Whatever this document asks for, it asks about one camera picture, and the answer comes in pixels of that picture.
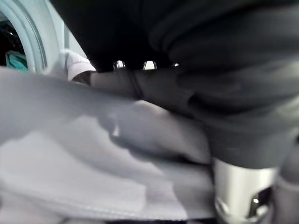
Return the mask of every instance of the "washing machine door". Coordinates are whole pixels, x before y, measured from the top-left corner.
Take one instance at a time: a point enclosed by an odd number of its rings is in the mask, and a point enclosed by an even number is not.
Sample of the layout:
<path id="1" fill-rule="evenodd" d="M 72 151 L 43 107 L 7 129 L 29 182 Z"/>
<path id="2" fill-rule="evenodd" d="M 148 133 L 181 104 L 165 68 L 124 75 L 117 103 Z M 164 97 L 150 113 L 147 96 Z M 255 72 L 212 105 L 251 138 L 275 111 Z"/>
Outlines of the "washing machine door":
<path id="1" fill-rule="evenodd" d="M 29 71 L 42 73 L 51 67 L 63 48 L 84 55 L 48 0 L 0 0 L 0 11 L 18 33 Z"/>

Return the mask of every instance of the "laundry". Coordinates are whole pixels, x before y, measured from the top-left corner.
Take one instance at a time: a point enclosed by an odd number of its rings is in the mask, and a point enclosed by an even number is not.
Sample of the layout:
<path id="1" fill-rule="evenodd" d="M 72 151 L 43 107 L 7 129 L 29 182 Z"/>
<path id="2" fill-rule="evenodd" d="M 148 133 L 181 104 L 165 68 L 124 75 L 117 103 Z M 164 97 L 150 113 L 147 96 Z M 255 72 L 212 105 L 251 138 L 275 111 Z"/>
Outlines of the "laundry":
<path id="1" fill-rule="evenodd" d="M 15 28 L 7 18 L 1 18 L 3 21 L 0 22 L 0 65 L 28 71 L 25 52 Z"/>
<path id="2" fill-rule="evenodd" d="M 11 50 L 5 54 L 5 58 L 8 68 L 28 71 L 27 60 L 24 54 Z"/>

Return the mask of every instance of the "black fabric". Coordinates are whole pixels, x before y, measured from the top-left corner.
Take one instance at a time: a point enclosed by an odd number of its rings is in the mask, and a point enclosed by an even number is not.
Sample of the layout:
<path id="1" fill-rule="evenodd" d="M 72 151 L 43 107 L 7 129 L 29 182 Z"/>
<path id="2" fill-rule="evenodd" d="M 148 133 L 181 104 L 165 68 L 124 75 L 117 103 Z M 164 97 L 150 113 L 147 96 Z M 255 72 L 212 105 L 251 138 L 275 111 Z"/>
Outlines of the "black fabric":
<path id="1" fill-rule="evenodd" d="M 206 124 L 212 152 L 247 168 L 279 166 L 295 145 L 294 2 L 52 0 L 99 70 L 115 60 L 132 69 L 148 59 L 179 63 L 176 84 L 195 92 L 186 101 Z"/>

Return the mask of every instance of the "light gray fabric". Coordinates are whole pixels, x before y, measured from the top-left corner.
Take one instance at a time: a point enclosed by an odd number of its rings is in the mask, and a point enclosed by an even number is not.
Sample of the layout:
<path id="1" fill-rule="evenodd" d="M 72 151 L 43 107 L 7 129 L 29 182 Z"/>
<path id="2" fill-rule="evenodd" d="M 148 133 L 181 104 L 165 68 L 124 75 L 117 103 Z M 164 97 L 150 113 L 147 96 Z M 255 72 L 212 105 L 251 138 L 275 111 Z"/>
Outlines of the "light gray fabric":
<path id="1" fill-rule="evenodd" d="M 49 77 L 0 74 L 0 224 L 214 216 L 194 121 Z M 262 224 L 298 224 L 298 161 L 295 151 Z"/>

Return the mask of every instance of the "black sleeve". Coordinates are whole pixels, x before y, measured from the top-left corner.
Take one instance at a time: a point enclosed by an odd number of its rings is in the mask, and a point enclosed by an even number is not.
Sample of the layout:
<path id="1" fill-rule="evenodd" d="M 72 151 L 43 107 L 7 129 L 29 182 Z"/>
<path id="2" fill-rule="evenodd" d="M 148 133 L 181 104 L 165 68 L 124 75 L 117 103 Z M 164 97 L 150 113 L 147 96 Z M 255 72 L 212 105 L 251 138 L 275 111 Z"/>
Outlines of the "black sleeve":
<path id="1" fill-rule="evenodd" d="M 194 1 L 149 32 L 184 70 L 189 109 L 214 156 L 246 168 L 281 164 L 299 125 L 299 4 Z"/>
<path id="2" fill-rule="evenodd" d="M 135 79 L 153 103 L 184 99 L 187 113 L 205 124 L 214 156 L 241 167 L 269 168 L 294 148 L 297 0 L 51 1 L 101 71 L 112 70 L 116 60 L 132 69 L 146 60 L 156 60 L 158 67 L 179 63 L 180 74 L 163 81 L 174 87 L 163 88 L 153 74 Z M 133 86 L 130 80 L 118 91 Z M 170 99 L 175 94 L 169 91 L 179 89 L 188 97 Z"/>

